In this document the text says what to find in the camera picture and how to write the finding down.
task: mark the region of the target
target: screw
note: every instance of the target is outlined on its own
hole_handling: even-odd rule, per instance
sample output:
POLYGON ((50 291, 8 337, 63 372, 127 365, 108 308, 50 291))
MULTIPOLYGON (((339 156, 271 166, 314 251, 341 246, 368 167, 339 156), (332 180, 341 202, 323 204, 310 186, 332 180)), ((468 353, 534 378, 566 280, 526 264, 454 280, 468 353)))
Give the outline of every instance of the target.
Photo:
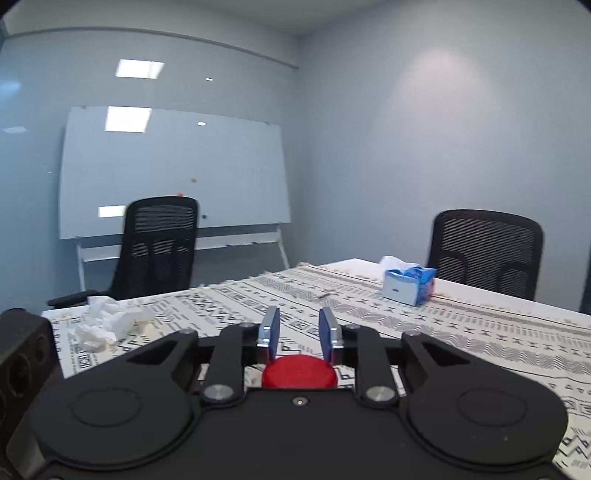
POLYGON ((203 396, 208 400, 223 401, 227 400, 232 395, 234 395, 234 390, 232 387, 219 383, 209 385, 205 390, 203 390, 203 396))
POLYGON ((368 388, 365 396, 373 401, 384 402, 392 400, 396 396, 396 392, 390 387, 376 385, 375 387, 368 388))
POLYGON ((309 400, 305 397, 294 397, 293 400, 291 400, 291 402, 296 406, 296 407, 303 407, 304 405, 307 405, 309 400))

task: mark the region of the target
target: black and white tablecloth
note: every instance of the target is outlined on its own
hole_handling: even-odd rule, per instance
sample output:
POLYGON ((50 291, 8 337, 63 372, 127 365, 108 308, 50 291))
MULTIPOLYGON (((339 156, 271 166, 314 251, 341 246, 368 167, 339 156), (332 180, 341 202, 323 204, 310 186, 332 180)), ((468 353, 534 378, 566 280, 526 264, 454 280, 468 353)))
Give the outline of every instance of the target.
MULTIPOLYGON (((67 377, 176 330, 192 328, 202 336, 213 336, 227 325, 260 322, 270 305, 281 309, 279 355, 321 355, 317 320, 323 306, 331 307, 343 324, 370 326, 384 336, 398 338, 404 331, 419 330, 555 391, 569 412, 569 428, 555 462, 574 478, 591 479, 591 328, 437 295, 423 306, 409 307, 384 299, 380 289, 376 279, 301 265, 247 280, 128 300, 129 305, 149 308, 154 321, 98 353, 85 352, 71 334, 84 309, 48 317, 67 377)), ((247 385, 257 385, 260 370, 247 370, 247 385)), ((336 370, 340 385, 353 383, 351 369, 336 370)))

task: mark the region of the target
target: red cap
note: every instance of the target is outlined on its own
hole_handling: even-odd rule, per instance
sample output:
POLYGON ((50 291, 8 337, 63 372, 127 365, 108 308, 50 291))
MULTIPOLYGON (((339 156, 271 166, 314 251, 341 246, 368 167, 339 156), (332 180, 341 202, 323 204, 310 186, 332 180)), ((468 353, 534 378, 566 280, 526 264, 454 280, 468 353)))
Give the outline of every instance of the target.
POLYGON ((262 373, 264 388, 336 388, 333 368, 310 355, 287 355, 272 361, 262 373))

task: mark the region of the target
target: crumpled tissue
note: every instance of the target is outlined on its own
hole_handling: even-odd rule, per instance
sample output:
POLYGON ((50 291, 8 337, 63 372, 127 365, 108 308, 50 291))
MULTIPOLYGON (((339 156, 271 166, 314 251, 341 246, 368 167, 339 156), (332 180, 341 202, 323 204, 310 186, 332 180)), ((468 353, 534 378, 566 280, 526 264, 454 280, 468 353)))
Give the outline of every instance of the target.
POLYGON ((107 296, 88 297, 88 314, 74 324, 72 334, 84 350, 97 352, 123 339, 134 324, 141 326, 152 318, 146 307, 122 307, 107 296))
POLYGON ((424 268, 396 257, 383 257, 379 266, 384 271, 382 297, 418 305, 433 291, 433 278, 437 274, 435 268, 424 268))

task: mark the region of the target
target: blue tissue box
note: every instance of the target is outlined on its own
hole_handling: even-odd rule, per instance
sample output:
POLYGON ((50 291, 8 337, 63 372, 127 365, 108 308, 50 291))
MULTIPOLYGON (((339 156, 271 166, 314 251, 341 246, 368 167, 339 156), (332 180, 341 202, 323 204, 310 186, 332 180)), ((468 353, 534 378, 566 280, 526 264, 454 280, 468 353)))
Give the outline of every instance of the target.
POLYGON ((407 305, 419 305, 427 300, 433 291, 433 278, 436 273, 435 268, 423 267, 413 267, 404 272, 386 270, 382 297, 407 305))

